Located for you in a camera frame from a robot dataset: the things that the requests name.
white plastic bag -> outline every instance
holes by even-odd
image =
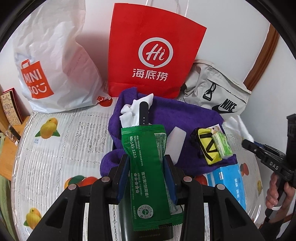
[[[16,30],[15,63],[34,111],[61,112],[110,98],[95,64],[75,40],[84,20],[85,0],[47,0]]]

white eraser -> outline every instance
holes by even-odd
[[[186,131],[180,129],[179,127],[175,127],[168,135],[165,155],[170,155],[174,165],[176,165],[179,160],[185,137]]]

metal screw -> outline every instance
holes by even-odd
[[[107,183],[110,181],[110,177],[102,177],[102,182]]]
[[[218,185],[217,185],[217,188],[218,188],[219,190],[224,190],[224,189],[225,189],[225,186],[224,186],[223,184],[218,184]]]
[[[185,177],[183,177],[183,180],[184,180],[185,182],[189,183],[189,182],[192,181],[192,178],[189,177],[189,176],[185,176]]]
[[[76,184],[70,184],[69,186],[68,186],[68,189],[69,190],[74,190],[76,188]]]

red paper bag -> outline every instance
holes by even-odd
[[[144,94],[177,97],[205,31],[173,12],[115,3],[109,40],[110,96],[136,86]]]

green wrapper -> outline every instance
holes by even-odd
[[[162,159],[166,132],[163,125],[121,129],[122,145],[130,156],[131,210],[134,231],[182,223],[183,209],[175,206],[165,185]]]
[[[233,155],[226,135],[217,131],[212,135],[212,139],[222,159],[227,159]]]

